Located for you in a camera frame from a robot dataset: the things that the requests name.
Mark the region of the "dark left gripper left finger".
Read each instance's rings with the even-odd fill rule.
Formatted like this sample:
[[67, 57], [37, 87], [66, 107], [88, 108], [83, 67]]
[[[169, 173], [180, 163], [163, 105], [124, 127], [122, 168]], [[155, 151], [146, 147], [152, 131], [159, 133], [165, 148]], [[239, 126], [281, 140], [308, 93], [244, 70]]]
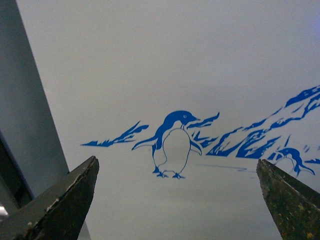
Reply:
[[2, 240], [76, 240], [94, 198], [95, 156], [0, 223]]

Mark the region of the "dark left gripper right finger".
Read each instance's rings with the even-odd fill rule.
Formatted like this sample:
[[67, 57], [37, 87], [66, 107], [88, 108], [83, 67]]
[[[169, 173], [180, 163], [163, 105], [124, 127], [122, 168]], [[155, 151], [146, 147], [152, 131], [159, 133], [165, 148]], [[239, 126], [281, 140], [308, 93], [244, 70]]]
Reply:
[[320, 238], [320, 194], [265, 159], [256, 173], [263, 199], [284, 240]]

